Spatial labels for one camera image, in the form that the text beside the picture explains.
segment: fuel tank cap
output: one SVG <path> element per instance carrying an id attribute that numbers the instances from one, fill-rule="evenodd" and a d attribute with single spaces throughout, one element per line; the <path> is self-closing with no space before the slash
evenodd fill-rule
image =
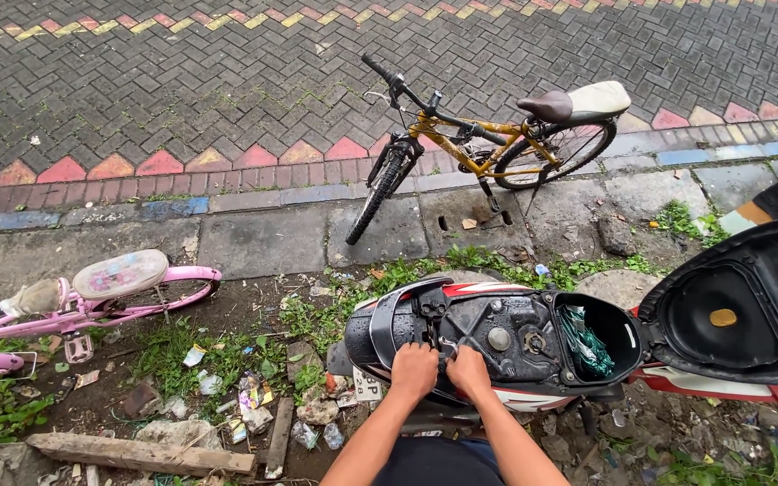
<path id="1" fill-rule="evenodd" d="M 498 351 L 506 351 L 511 344 L 509 333 L 504 328 L 492 328 L 489 331 L 489 344 Z"/>

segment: person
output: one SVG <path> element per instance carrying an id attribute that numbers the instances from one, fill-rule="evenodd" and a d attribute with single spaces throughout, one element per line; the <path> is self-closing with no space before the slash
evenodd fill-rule
<path id="1" fill-rule="evenodd" d="M 437 349 L 428 344 L 398 350 L 389 392 L 335 459 L 322 486 L 568 486 L 493 392 L 485 360 L 469 346 L 458 347 L 446 373 L 475 405 L 488 440 L 399 437 L 407 416 L 437 384 L 438 360 Z"/>

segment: handlebar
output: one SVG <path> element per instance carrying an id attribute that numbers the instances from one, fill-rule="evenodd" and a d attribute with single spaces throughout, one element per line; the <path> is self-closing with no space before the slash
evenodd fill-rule
<path id="1" fill-rule="evenodd" d="M 450 123 L 454 126 L 459 126 L 467 130 L 470 130 L 470 134 L 473 137 L 485 138 L 492 144 L 506 145 L 506 138 L 503 138 L 496 133 L 491 133 L 490 131 L 485 130 L 485 128 L 479 125 L 478 123 L 465 121 L 460 118 L 438 112 L 437 105 L 440 98 L 442 97 L 442 94 L 438 96 L 439 92 L 436 92 L 435 96 L 431 97 L 429 104 L 425 104 L 424 101 L 422 101 L 405 84 L 404 75 L 398 72 L 389 71 L 388 69 L 383 67 L 379 62 L 374 61 L 373 58 L 368 54 L 362 54 L 362 62 L 367 64 L 369 68 L 372 68 L 374 72 L 382 76 L 383 80 L 389 85 L 390 90 L 398 89 L 399 91 L 406 94 L 407 97 L 410 98 L 416 106 L 422 109 L 422 111 L 425 113 L 426 116 L 435 117 L 441 119 L 444 122 Z"/>

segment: yellow bicycle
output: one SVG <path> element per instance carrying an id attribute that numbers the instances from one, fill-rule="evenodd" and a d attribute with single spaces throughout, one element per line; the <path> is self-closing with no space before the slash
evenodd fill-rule
<path id="1" fill-rule="evenodd" d="M 458 160 L 460 171 L 476 176 L 496 214 L 501 209 L 487 177 L 506 189 L 536 191 L 542 184 L 576 171 L 614 140 L 615 118 L 631 104 L 620 83 L 604 81 L 568 93 L 551 91 L 537 98 L 519 99 L 516 105 L 530 112 L 520 125 L 459 118 L 438 110 L 443 97 L 438 90 L 424 103 L 405 84 L 403 74 L 387 70 L 368 54 L 362 54 L 362 61 L 389 85 L 385 98 L 398 110 L 402 122 L 406 111 L 398 104 L 399 95 L 407 95 L 419 111 L 406 133 L 391 135 L 374 162 L 366 180 L 368 196 L 347 236 L 348 245 L 359 241 L 380 204 L 398 189 L 425 152 L 418 140 L 420 136 L 429 138 Z M 436 126 L 456 126 L 458 132 L 447 137 Z M 476 138 L 484 138 L 497 147 L 482 149 Z"/>

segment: white seat cover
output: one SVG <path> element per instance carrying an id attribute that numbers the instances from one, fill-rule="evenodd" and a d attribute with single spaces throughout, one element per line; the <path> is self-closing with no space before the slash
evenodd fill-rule
<path id="1" fill-rule="evenodd" d="M 89 300 L 123 297 L 161 282 L 167 275 L 167 265 L 167 256 L 162 252 L 140 250 L 80 270 L 72 287 Z"/>
<path id="2" fill-rule="evenodd" d="M 567 93 L 572 99 L 572 114 L 618 113 L 629 108 L 632 99 L 617 81 L 594 83 Z"/>

